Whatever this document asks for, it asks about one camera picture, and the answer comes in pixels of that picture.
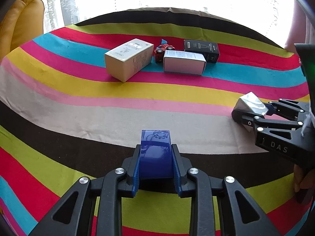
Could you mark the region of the person's right hand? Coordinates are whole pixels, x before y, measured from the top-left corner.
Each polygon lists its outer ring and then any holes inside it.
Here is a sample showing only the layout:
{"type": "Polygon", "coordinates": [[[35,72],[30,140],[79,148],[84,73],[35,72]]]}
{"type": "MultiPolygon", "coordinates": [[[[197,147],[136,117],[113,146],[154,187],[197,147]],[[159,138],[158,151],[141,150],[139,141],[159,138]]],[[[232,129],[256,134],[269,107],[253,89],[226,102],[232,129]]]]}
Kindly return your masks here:
{"type": "Polygon", "coordinates": [[[314,189],[315,171],[304,173],[302,168],[294,165],[294,191],[298,193],[300,189],[314,189]]]}

